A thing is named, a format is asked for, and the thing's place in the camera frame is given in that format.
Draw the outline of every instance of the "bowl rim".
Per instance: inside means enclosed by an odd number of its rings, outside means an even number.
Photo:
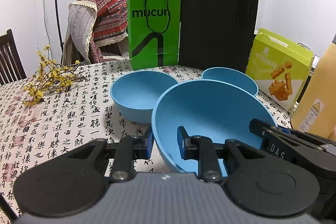
[[[206,72],[206,71],[208,71],[208,70],[212,70],[212,69],[227,69],[227,70],[233,70],[233,71],[235,71],[235,72],[239,72],[240,74],[242,74],[242,75],[245,75],[246,77],[248,77],[248,78],[250,78],[251,80],[252,80],[252,82],[255,84],[255,86],[256,86],[256,88],[257,88],[257,92],[253,95],[253,96],[256,96],[257,94],[258,94],[258,92],[259,92],[259,87],[258,87],[258,85],[257,85],[257,83],[251,78],[251,77],[249,77],[247,74],[245,74],[245,73],[243,73],[243,72],[241,72],[241,71],[238,71],[238,70],[235,70],[235,69],[231,69],[231,68],[225,68],[225,67],[213,67],[213,68],[208,68],[208,69],[206,69],[205,71],[203,71],[202,72],[202,75],[201,75],[201,79],[203,79],[203,80],[214,80],[214,79],[204,79],[203,78],[203,75],[204,75],[204,73]]]
[[[133,107],[129,107],[129,106],[125,106],[124,104],[121,104],[114,96],[113,96],[113,94],[112,94],[112,89],[113,89],[113,86],[115,85],[115,83],[116,82],[118,82],[121,78],[123,78],[123,77],[125,77],[125,76],[127,76],[127,75],[131,75],[131,74],[133,74],[133,73],[141,73],[141,72],[150,72],[150,73],[161,73],[161,74],[164,74],[164,75],[167,75],[167,76],[170,76],[171,78],[173,78],[175,81],[176,81],[176,84],[175,85],[177,85],[179,82],[176,80],[176,78],[175,77],[173,77],[173,76],[171,76],[170,74],[168,74],[168,73],[165,73],[165,72],[161,72],[161,71],[157,71],[157,70],[148,70],[148,69],[144,69],[144,70],[137,70],[137,71],[131,71],[131,72],[129,72],[129,73],[127,73],[127,74],[125,74],[125,75],[122,75],[122,76],[120,76],[120,77],[118,77],[113,83],[112,83],[112,85],[111,85],[111,87],[110,87],[110,96],[111,96],[111,98],[112,98],[112,100],[114,101],[114,102],[116,102],[117,104],[119,104],[119,105],[121,105],[121,106],[123,106],[123,107],[126,107],[126,108],[128,108],[128,109],[134,109],[134,110],[153,110],[154,108],[133,108]]]
[[[242,88],[238,87],[238,86],[235,86],[235,85],[232,85],[230,83],[226,83],[226,82],[223,82],[223,81],[218,81],[218,80],[212,80],[212,79],[196,79],[196,80],[189,80],[189,81],[185,81],[185,82],[181,82],[181,83],[178,83],[176,85],[173,85],[171,86],[169,89],[167,89],[164,93],[162,93],[162,95],[160,96],[160,98],[156,101],[156,104],[155,104],[155,107],[153,109],[153,112],[152,112],[152,123],[151,123],[151,126],[152,126],[152,133],[154,135],[154,139],[156,141],[156,145],[157,145],[157,148],[161,151],[161,153],[163,154],[164,158],[166,158],[167,161],[169,161],[169,163],[175,167],[179,172],[185,172],[185,170],[183,168],[181,168],[176,162],[174,162],[174,160],[172,159],[172,157],[169,155],[169,153],[167,153],[167,151],[165,149],[162,149],[162,144],[161,144],[161,141],[159,140],[159,136],[158,136],[158,133],[156,131],[156,122],[155,122],[155,118],[156,118],[156,111],[157,111],[157,108],[162,100],[162,98],[168,93],[170,92],[172,89],[174,88],[177,88],[178,86],[180,85],[184,85],[184,84],[187,84],[187,83],[190,83],[190,82],[197,82],[197,81],[209,81],[209,82],[218,82],[218,83],[221,83],[223,85],[230,85],[230,86],[233,86],[237,89],[240,89],[242,90],[243,92],[247,93],[249,96],[251,96],[252,98],[254,98],[260,105],[263,106],[263,108],[268,112],[268,114],[272,117],[272,120],[274,122],[274,126],[277,126],[277,121],[274,119],[274,117],[272,116],[272,114],[268,111],[268,109],[256,98],[254,97],[251,93],[247,92],[246,90],[243,90]]]

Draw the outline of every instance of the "wooden chair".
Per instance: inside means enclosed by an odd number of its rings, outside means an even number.
[[[27,78],[17,54],[12,30],[0,36],[0,84]]]

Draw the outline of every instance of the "sticker label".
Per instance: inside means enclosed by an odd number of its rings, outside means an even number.
[[[310,126],[314,123],[317,116],[323,110],[324,104],[321,102],[320,99],[315,99],[313,105],[311,106],[308,114],[302,120],[301,124],[299,125],[299,130],[302,132],[308,132]]]

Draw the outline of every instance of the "calligraphy tablecloth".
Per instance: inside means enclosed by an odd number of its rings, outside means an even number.
[[[0,193],[12,209],[21,212],[13,196],[13,182],[28,168],[66,153],[96,138],[119,142],[127,135],[143,135],[148,125],[126,120],[110,97],[111,84],[131,70],[128,61],[112,61],[81,66],[86,79],[75,83],[69,92],[45,97],[31,109],[22,105],[29,79],[0,86]],[[182,66],[155,68],[179,82],[199,79],[201,71]],[[257,99],[271,112],[278,124],[289,125],[289,113],[260,92]],[[110,160],[106,170],[111,169]],[[169,172],[154,144],[149,160],[136,160],[135,170]],[[0,222],[8,219],[0,212]]]

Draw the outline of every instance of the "bowl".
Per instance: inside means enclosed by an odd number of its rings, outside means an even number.
[[[153,108],[159,97],[177,80],[169,74],[142,70],[119,77],[110,94],[119,112],[128,120],[150,123]]]
[[[246,74],[229,68],[210,68],[202,73],[202,79],[218,80],[229,83],[246,90],[248,93],[256,96],[258,94],[258,85]]]
[[[152,114],[152,131],[160,154],[173,172],[198,173],[196,160],[182,160],[177,128],[184,126],[189,136],[201,135],[214,143],[236,139],[260,148],[261,138],[250,133],[253,119],[276,126],[272,115],[254,96],[234,85],[216,80],[192,80],[166,90]],[[227,176],[223,160],[223,176]]]

